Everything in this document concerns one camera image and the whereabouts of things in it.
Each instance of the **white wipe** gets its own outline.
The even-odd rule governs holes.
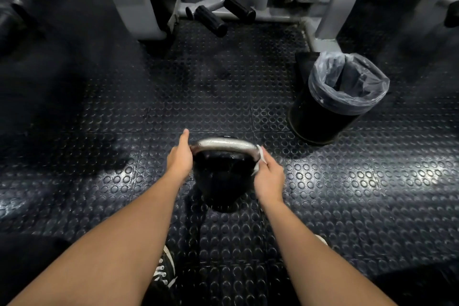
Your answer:
[[[263,161],[264,163],[266,163],[266,160],[264,159],[264,155],[263,155],[263,149],[261,149],[261,146],[259,146],[258,144],[257,144],[257,148],[258,148],[258,151],[260,152],[260,160],[257,162],[257,164],[255,165],[255,167],[253,168],[253,173],[252,173],[252,175],[254,175],[255,173],[257,173],[257,172],[259,171],[259,169],[260,169],[259,163],[260,163],[261,161]]]

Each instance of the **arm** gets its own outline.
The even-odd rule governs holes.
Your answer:
[[[192,167],[188,135],[171,150],[161,179],[75,242],[10,305],[140,305]]]
[[[255,192],[271,223],[303,306],[395,306],[370,280],[324,245],[284,204],[284,170],[263,148]]]

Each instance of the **plastic bag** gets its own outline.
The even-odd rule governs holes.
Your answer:
[[[309,90],[324,108],[341,115],[360,115],[389,90],[389,78],[359,54],[322,52],[308,79]]]

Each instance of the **trash can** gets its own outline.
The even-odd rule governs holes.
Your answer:
[[[253,187],[253,170],[261,157],[254,144],[231,137],[211,137],[201,139],[190,149],[196,186],[209,206],[231,206]]]
[[[388,89],[389,78],[367,58],[322,52],[287,119],[305,141],[329,144],[382,100]]]

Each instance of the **silver metal handle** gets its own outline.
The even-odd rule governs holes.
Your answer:
[[[250,142],[227,137],[204,138],[194,145],[190,145],[193,155],[204,150],[220,150],[234,153],[246,153],[250,155],[255,162],[260,160],[260,151]]]

